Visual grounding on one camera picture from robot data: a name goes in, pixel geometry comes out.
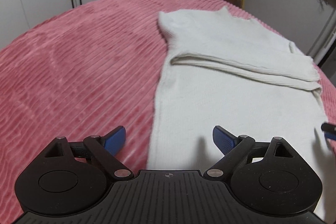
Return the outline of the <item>white knit sweater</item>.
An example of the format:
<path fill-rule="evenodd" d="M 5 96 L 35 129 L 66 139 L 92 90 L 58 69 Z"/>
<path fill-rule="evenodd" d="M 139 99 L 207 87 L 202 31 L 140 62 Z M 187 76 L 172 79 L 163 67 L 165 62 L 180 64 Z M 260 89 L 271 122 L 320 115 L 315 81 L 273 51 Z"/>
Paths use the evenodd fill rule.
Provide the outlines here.
<path fill-rule="evenodd" d="M 316 215 L 335 221 L 335 156 L 321 125 L 325 89 L 311 57 L 255 19 L 218 11 L 160 12 L 168 45 L 155 94 L 149 169 L 206 170 L 222 153 L 213 128 L 257 141 L 281 136 L 323 183 Z"/>

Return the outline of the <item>pink ribbed bed blanket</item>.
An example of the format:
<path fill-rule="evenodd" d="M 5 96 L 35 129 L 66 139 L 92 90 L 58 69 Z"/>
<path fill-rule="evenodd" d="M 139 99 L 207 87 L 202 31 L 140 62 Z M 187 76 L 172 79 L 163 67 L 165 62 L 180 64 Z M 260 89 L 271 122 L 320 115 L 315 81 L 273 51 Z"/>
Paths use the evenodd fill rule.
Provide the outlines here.
<path fill-rule="evenodd" d="M 118 159 L 145 169 L 167 53 L 160 11 L 216 11 L 220 0 L 98 0 L 28 30 L 1 51 L 1 223 L 21 214 L 17 177 L 53 138 L 126 128 Z"/>

